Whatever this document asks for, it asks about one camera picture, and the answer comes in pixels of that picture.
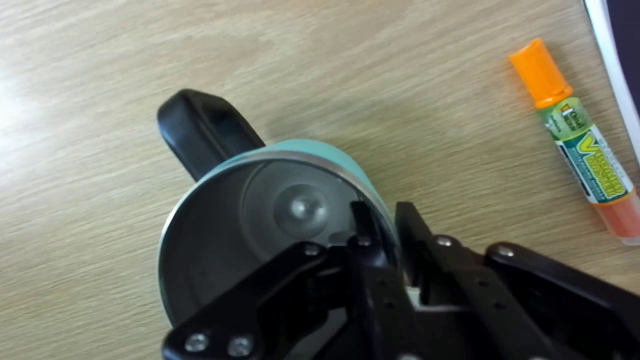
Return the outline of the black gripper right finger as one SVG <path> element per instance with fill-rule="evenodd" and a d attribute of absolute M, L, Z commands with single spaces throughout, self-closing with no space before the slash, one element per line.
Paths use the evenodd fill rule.
<path fill-rule="evenodd" d="M 460 317 L 480 360 L 640 360 L 640 295 L 514 241 L 483 253 L 396 204 L 409 284 L 426 314 Z"/>

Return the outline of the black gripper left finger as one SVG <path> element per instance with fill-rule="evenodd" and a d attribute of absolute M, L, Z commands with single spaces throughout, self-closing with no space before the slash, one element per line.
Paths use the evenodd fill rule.
<path fill-rule="evenodd" d="M 355 234 L 344 246 L 287 246 L 170 330 L 161 360 L 283 360 L 337 307 L 345 319 L 312 360 L 401 356 L 408 295 L 369 205 L 350 212 Z"/>

